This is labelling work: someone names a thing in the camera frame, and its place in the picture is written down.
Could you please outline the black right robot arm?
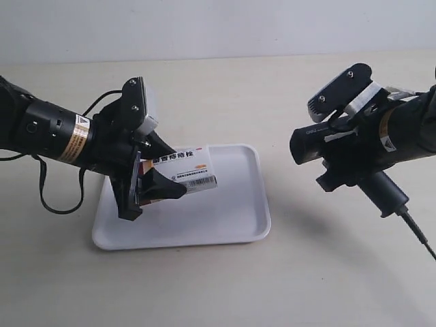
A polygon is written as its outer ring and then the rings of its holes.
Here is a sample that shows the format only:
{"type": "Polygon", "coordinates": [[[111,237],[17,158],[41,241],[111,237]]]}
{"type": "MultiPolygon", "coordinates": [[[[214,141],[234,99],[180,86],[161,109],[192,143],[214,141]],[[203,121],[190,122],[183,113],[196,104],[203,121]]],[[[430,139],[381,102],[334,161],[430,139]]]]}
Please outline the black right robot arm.
{"type": "Polygon", "coordinates": [[[325,191],[352,185],[394,164],[435,154],[435,88],[403,92],[371,80],[372,69],[355,64],[308,103],[316,123],[297,163],[322,158],[325,191]]]}

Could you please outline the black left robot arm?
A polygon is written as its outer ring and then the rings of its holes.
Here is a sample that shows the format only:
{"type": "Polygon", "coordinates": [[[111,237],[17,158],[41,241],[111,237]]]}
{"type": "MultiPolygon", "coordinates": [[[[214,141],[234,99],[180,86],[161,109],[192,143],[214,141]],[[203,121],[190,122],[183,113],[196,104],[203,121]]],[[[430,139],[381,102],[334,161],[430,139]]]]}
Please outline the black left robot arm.
{"type": "Polygon", "coordinates": [[[155,132],[155,104],[143,77],[130,78],[115,93],[118,99],[89,118],[2,78],[1,149],[39,161],[40,190],[46,180],[45,158],[76,166],[80,186],[87,171],[107,176],[119,218],[133,221],[148,201],[179,199],[187,188],[142,167],[144,160],[175,154],[155,132]]]}

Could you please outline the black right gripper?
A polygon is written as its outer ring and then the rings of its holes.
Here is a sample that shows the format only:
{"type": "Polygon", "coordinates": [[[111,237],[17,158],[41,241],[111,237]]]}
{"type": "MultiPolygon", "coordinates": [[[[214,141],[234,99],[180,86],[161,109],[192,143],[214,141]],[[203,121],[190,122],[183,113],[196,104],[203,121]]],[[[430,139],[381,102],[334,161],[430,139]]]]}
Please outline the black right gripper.
{"type": "Polygon", "coordinates": [[[384,99],[367,104],[354,116],[342,110],[333,112],[326,123],[335,136],[341,136],[321,146],[326,172],[317,182],[324,191],[331,192],[342,185],[352,187],[392,167],[378,136],[379,123],[391,108],[392,102],[384,99]]]}

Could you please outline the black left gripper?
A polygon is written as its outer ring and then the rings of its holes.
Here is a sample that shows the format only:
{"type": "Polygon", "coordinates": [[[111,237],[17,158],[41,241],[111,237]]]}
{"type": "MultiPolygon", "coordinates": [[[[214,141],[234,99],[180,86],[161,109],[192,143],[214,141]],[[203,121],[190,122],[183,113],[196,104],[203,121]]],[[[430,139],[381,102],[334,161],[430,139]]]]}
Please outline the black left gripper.
{"type": "Polygon", "coordinates": [[[109,177],[119,218],[133,221],[142,214],[140,204],[179,199],[186,194],[186,186],[157,170],[149,170],[138,178],[142,159],[157,159],[176,151],[155,131],[144,136],[124,128],[121,102],[112,102],[94,114],[92,126],[87,169],[109,177]]]}

